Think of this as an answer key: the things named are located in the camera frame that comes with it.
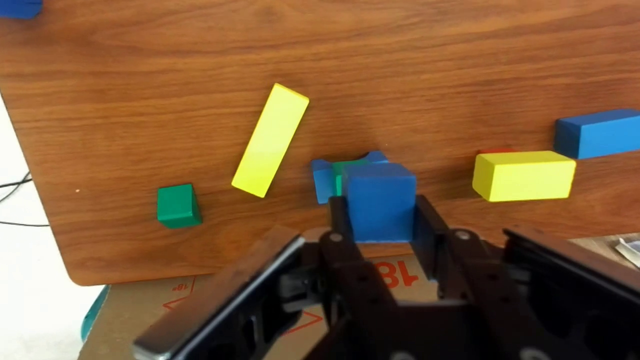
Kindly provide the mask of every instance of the blue cube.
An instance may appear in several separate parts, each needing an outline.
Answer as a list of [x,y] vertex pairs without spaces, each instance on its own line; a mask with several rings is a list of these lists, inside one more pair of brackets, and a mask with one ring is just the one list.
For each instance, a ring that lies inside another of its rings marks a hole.
[[556,122],[556,152],[584,160],[640,150],[640,112],[609,110]]
[[332,196],[345,194],[345,170],[351,167],[361,164],[384,164],[388,163],[386,156],[379,150],[368,152],[364,158],[358,160],[343,160],[343,163],[327,163],[327,160],[315,160],[313,163],[313,175],[315,175],[315,186],[317,186],[317,202],[328,205]]
[[401,164],[346,170],[346,200],[357,243],[409,243],[414,236],[417,177]]

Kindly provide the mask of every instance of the black metal bracket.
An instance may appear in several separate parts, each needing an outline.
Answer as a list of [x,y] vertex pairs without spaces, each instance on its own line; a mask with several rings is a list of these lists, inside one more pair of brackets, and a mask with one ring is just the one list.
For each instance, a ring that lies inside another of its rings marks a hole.
[[411,245],[439,280],[441,303],[399,306],[355,245],[346,207],[332,198],[332,231],[231,310],[202,341],[200,358],[261,358],[318,303],[328,335],[309,358],[640,358],[640,282],[625,284],[519,232],[506,232],[502,252],[451,229],[419,196]]

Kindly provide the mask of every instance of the cardboard box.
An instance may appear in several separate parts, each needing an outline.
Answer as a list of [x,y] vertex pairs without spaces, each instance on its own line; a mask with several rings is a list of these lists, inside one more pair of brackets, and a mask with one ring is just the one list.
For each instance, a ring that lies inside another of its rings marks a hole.
[[[436,282],[429,282],[414,257],[376,258],[384,282],[399,303],[436,301]],[[213,276],[173,279],[110,287],[95,329],[80,353],[80,360],[133,358],[133,342],[162,315],[198,292]],[[302,358],[327,333],[321,306],[302,313],[267,358]]]

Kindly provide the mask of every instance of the yellow block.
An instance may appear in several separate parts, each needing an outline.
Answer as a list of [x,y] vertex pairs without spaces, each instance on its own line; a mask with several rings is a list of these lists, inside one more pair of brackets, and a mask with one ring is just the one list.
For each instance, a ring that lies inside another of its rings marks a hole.
[[577,163],[556,152],[479,155],[475,191],[489,202],[568,198]]
[[265,198],[305,116],[309,99],[274,85],[232,186]]

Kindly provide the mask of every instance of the wooden board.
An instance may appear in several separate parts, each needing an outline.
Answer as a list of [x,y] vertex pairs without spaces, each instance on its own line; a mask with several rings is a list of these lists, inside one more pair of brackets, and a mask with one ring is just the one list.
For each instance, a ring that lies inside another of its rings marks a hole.
[[[71,276],[219,273],[273,224],[327,224],[313,158],[384,150],[445,218],[502,243],[638,231],[640,155],[579,164],[571,200],[486,205],[481,149],[541,150],[561,116],[640,109],[636,0],[52,0],[0,20],[0,92]],[[267,94],[313,99],[267,200],[231,186]],[[158,186],[194,182],[205,224],[166,231]]]

